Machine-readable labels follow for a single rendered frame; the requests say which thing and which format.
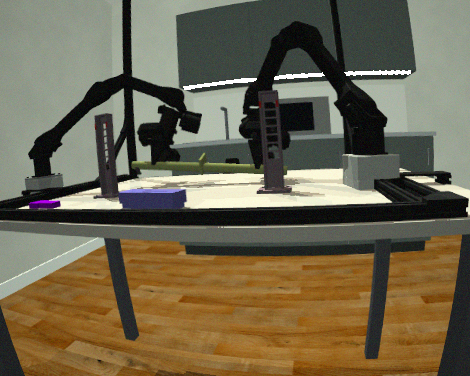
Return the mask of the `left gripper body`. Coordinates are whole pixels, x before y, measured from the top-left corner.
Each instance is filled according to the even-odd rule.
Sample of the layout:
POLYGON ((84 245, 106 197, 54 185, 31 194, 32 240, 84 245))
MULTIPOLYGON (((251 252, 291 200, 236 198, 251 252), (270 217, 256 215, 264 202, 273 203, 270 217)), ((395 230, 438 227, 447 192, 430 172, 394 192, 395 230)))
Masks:
MULTIPOLYGON (((259 131, 261 129, 260 119, 257 119, 256 121, 250 121, 246 124, 246 127, 245 127, 246 135, 250 135, 250 132, 253 132, 250 136, 251 139, 262 140, 261 139, 261 131, 259 131), (259 122, 256 122, 256 121, 259 121, 259 122), (249 129, 255 129, 255 130, 249 130, 249 129), (257 133, 258 133, 258 135, 257 135, 257 133)), ((270 125, 271 123, 272 122, 270 120, 266 119, 266 125, 270 125), (269 123, 269 124, 267 124, 267 123, 269 123)), ((272 125, 273 125, 273 123, 272 123, 272 125)), ((267 134, 270 134, 271 133, 270 127, 266 127, 266 129, 268 130, 268 131, 266 131, 267 134)), ((269 136, 267 136, 267 138, 270 142, 272 142, 271 136, 270 136, 270 138, 269 138, 269 136)))

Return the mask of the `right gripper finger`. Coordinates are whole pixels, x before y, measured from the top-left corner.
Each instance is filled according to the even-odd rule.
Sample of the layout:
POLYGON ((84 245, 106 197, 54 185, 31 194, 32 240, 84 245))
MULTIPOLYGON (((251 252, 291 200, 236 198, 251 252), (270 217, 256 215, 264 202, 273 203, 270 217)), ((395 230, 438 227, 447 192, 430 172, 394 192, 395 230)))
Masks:
POLYGON ((174 157, 172 151, 163 151, 157 162, 166 162, 171 157, 174 157))
POLYGON ((155 165, 167 143, 164 139, 147 139, 147 142, 151 146, 151 165, 155 165))

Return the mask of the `purple flat block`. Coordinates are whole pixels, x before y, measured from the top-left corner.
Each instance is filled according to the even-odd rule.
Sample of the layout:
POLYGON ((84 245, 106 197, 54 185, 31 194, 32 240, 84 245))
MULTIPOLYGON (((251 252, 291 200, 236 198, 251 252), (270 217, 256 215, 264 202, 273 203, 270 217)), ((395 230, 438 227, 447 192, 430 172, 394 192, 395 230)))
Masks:
POLYGON ((36 202, 29 203, 29 209, 36 209, 36 208, 57 208, 60 207, 60 201, 49 201, 49 200, 40 200, 36 202))

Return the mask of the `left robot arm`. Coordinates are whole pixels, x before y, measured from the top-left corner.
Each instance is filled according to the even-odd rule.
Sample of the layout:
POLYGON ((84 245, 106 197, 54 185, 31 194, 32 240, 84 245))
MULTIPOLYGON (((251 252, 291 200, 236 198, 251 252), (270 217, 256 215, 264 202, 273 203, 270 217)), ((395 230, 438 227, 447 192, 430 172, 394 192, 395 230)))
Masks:
POLYGON ((351 81, 323 45, 318 29, 300 21, 292 22, 272 38, 271 47, 258 77, 245 92, 243 115, 246 117, 241 119, 242 123, 239 125, 241 136, 250 139, 253 132, 250 132, 249 136, 246 135, 246 124, 260 119, 258 91, 273 90, 273 82, 287 51, 298 47, 309 54, 332 85, 337 93, 337 101, 334 105, 338 108, 340 115, 348 120, 349 126, 355 127, 353 128, 354 134, 352 134, 352 155, 387 155, 384 142, 387 117, 377 108, 375 101, 351 81), (250 105, 258 108, 250 108, 250 105), (369 124, 369 121, 373 124, 369 124), (366 125, 369 126, 365 127, 366 125))

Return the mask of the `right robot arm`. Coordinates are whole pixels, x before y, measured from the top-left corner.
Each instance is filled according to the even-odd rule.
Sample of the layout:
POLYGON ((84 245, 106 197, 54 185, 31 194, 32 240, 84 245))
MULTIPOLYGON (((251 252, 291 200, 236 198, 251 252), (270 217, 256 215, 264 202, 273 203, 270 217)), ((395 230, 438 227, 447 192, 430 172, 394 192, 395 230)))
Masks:
POLYGON ((28 153, 29 158, 33 159, 34 162, 35 176, 31 177, 55 175, 55 173, 51 174, 50 157, 52 157, 53 152, 56 152, 56 150, 63 145, 61 143, 62 137, 92 108, 101 105, 112 95, 125 87, 156 97, 165 104, 173 107, 166 107, 165 104, 158 106, 158 113, 162 114, 160 121, 170 120, 177 126, 178 119, 180 119, 179 126, 182 127, 181 130, 195 134, 198 133, 202 114, 187 111, 184 104, 184 93, 182 90, 178 88, 158 86, 129 76, 125 73, 107 79, 101 83, 100 82, 101 81, 94 83, 87 91, 84 99, 54 128, 36 138, 34 146, 28 153), (113 87, 117 88, 113 89, 113 87), (175 107, 178 111, 178 107, 180 107, 180 111, 178 112, 174 110, 175 107), (43 156, 43 154, 48 156, 43 156))

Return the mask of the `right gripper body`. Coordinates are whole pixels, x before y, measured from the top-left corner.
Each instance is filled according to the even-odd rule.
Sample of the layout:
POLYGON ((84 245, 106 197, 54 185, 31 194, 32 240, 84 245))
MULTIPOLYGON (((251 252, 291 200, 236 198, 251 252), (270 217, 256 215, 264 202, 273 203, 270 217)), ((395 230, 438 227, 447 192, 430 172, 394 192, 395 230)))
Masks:
POLYGON ((150 131, 153 134, 151 139, 164 139, 165 142, 167 141, 166 142, 167 145, 163 151, 172 150, 174 154, 174 157, 171 157, 168 161, 178 162, 180 160, 180 155, 178 151, 175 148, 170 148, 170 145, 174 145, 173 136, 174 134, 177 134, 175 123, 170 120, 161 120, 160 122, 145 123, 144 125, 142 125, 141 132, 144 135, 148 135, 148 132, 150 131), (165 132, 163 132, 163 128, 161 128, 161 126, 164 128, 165 132), (148 131, 144 131, 145 129, 147 129, 148 131), (157 129, 157 130, 154 130, 154 129, 157 129), (176 158, 175 158, 175 154, 176 154, 176 158))

